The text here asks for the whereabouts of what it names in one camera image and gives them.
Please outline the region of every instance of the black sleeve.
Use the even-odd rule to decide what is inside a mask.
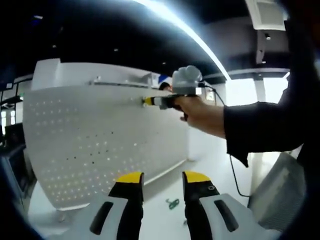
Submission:
[[[283,152],[304,141],[303,109],[282,103],[256,102],[224,107],[227,153],[248,167],[248,153]]]
[[[278,104],[257,102],[224,108],[227,152],[248,167],[248,153],[283,152],[304,143],[319,109],[319,78],[314,49],[304,29],[285,22],[290,51],[288,88]]]

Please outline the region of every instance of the hole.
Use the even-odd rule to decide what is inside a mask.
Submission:
[[[219,210],[223,218],[224,224],[230,233],[239,228],[239,224],[237,223],[235,216],[223,200],[214,201],[214,204],[216,208]]]

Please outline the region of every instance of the yellow drill tip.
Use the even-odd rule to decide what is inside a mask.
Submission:
[[[152,106],[152,105],[153,105],[153,104],[152,104],[152,97],[146,97],[146,98],[144,99],[144,103],[147,104],[147,105],[149,105],[149,106]]]

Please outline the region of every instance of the black jacket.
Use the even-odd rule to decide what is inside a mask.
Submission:
[[[319,217],[320,82],[312,43],[303,28],[285,23],[291,66],[288,88],[278,104],[257,102],[224,108],[227,152],[248,167],[248,153],[283,152],[303,144],[297,161],[304,168],[306,198],[281,239],[317,232]]]

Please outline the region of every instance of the person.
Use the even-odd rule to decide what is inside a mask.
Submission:
[[[172,88],[171,88],[170,84],[165,81],[163,83],[161,83],[161,85],[159,86],[159,90],[167,91],[170,93],[172,92]]]
[[[278,104],[256,102],[242,106],[212,106],[199,97],[179,97],[175,104],[188,115],[182,121],[226,139],[227,153],[248,167],[252,152],[284,152],[302,146],[297,161],[303,166],[306,198],[300,212],[280,239],[299,239],[316,231],[320,174],[320,81],[314,49],[305,28],[295,19],[285,22],[290,51],[288,87]]]

